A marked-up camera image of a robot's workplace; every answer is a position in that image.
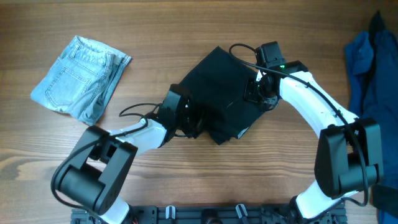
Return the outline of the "black shorts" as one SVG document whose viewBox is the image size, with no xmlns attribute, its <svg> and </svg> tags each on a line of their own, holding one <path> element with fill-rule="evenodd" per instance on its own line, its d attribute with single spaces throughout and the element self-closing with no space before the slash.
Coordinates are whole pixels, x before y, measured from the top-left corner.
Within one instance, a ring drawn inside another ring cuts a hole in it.
<svg viewBox="0 0 398 224">
<path fill-rule="evenodd" d="M 262 106 L 244 100 L 246 83 L 255 76 L 253 69 L 216 47 L 180 82 L 209 112 L 204 130 L 215 143 L 239 139 L 264 114 Z"/>
</svg>

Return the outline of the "folded light blue jeans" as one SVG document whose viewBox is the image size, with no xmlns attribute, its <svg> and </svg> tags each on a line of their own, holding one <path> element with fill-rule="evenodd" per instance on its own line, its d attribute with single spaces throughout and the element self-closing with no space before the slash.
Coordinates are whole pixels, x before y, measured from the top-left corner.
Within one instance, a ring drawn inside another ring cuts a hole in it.
<svg viewBox="0 0 398 224">
<path fill-rule="evenodd" d="M 32 90 L 36 103 L 92 126 L 103 115 L 132 57 L 75 36 Z"/>
</svg>

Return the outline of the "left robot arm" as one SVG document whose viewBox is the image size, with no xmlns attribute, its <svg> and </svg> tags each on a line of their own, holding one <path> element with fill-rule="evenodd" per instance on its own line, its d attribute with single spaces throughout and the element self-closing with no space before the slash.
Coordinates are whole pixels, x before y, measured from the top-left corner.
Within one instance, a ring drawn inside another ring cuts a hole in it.
<svg viewBox="0 0 398 224">
<path fill-rule="evenodd" d="M 172 84 L 163 102 L 152 107 L 123 129 L 87 128 L 52 176 L 55 199 L 101 223 L 135 223 L 131 206 L 119 196 L 134 159 L 162 147 L 177 131 L 181 138 L 198 136 L 208 116 L 205 107 L 178 84 Z"/>
</svg>

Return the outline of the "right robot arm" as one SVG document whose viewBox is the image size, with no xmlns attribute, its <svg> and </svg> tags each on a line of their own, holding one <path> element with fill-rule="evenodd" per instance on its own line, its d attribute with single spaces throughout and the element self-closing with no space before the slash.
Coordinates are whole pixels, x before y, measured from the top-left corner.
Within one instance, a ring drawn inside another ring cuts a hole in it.
<svg viewBox="0 0 398 224">
<path fill-rule="evenodd" d="M 277 42 L 253 49 L 258 70 L 245 100 L 270 111 L 280 100 L 291 104 L 318 137 L 315 181 L 294 196 L 289 223 L 310 223 L 350 201 L 364 207 L 369 189 L 384 177 L 381 131 L 371 118 L 360 119 L 337 103 L 299 61 L 286 62 Z"/>
</svg>

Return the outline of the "blue garment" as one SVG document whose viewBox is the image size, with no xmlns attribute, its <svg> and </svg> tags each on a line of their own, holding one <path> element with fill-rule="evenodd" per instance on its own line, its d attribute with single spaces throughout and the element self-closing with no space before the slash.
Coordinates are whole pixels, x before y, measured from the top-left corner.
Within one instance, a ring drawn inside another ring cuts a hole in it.
<svg viewBox="0 0 398 224">
<path fill-rule="evenodd" d="M 351 89 L 349 110 L 372 118 L 381 129 L 384 179 L 372 188 L 379 223 L 397 223 L 397 38 L 381 13 L 345 46 Z"/>
</svg>

